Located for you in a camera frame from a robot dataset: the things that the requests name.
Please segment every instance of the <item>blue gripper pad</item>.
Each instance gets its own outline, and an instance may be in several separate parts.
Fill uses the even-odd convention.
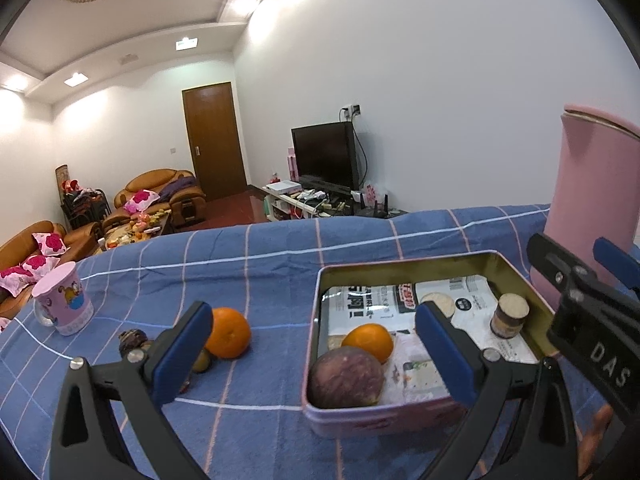
[[[151,379],[149,396],[157,408],[175,399],[211,334],[212,323],[211,307],[196,302],[176,326],[162,332],[154,342],[145,376]]]
[[[640,288],[640,265],[606,238],[593,243],[593,259],[613,274],[626,288]]]
[[[432,301],[418,305],[415,311],[415,331],[436,365],[451,397],[456,402],[470,408],[478,397],[476,391],[478,377],[477,369],[474,370],[463,355],[463,351],[473,352],[473,347],[475,347],[475,359],[478,360],[478,346],[473,343],[466,332],[454,328]],[[463,339],[462,343],[465,348],[460,349],[456,344],[460,342],[460,338],[467,338],[473,347]]]

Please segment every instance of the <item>pink pitcher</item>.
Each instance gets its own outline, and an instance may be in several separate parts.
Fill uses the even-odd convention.
[[[94,314],[94,306],[82,290],[75,262],[57,266],[43,276],[31,295],[36,299],[36,316],[41,322],[44,318],[44,324],[53,325],[62,335],[75,334]]]
[[[602,236],[628,252],[639,212],[640,128],[594,108],[567,105],[545,234],[613,285],[615,278],[593,259],[593,243]],[[531,283],[553,309],[558,308],[558,291],[535,269]]]

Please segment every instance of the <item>black circle logo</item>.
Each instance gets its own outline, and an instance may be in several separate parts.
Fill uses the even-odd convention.
[[[471,302],[467,298],[459,298],[456,300],[456,307],[460,310],[471,310]]]

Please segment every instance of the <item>orange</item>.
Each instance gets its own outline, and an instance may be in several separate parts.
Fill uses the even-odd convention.
[[[251,341],[251,328],[237,310],[221,306],[213,309],[213,329],[205,348],[221,359],[235,359]]]
[[[362,348],[384,363],[394,350],[394,340],[382,325],[367,323],[351,330],[342,341],[342,346]]]

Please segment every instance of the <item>door frame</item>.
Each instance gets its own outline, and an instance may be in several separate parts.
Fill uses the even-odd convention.
[[[242,161],[242,173],[244,173],[244,181],[247,182],[247,187],[248,187],[249,184],[246,177],[246,168],[244,166],[244,163],[245,163],[244,150],[242,149],[242,139],[240,138],[240,130],[238,129],[238,118],[236,118],[236,99],[234,97],[234,85],[232,81],[221,81],[219,83],[213,83],[211,85],[195,86],[193,88],[185,88],[182,90],[182,111],[184,113],[184,123],[185,123],[185,126],[187,127],[187,140],[189,141],[189,151],[191,152],[191,163],[193,164],[193,173],[195,173],[196,180],[198,181],[198,184],[200,184],[200,177],[198,176],[198,165],[196,164],[196,158],[195,158],[196,156],[194,153],[193,139],[191,139],[191,134],[189,133],[189,115],[187,113],[187,105],[184,100],[184,93],[189,92],[191,90],[202,90],[205,88],[213,88],[214,86],[220,86],[220,85],[226,85],[226,84],[228,84],[229,88],[231,88],[231,106],[233,108],[232,111],[234,116],[234,126],[236,128],[236,136],[238,136],[238,145],[240,146],[240,159]]]

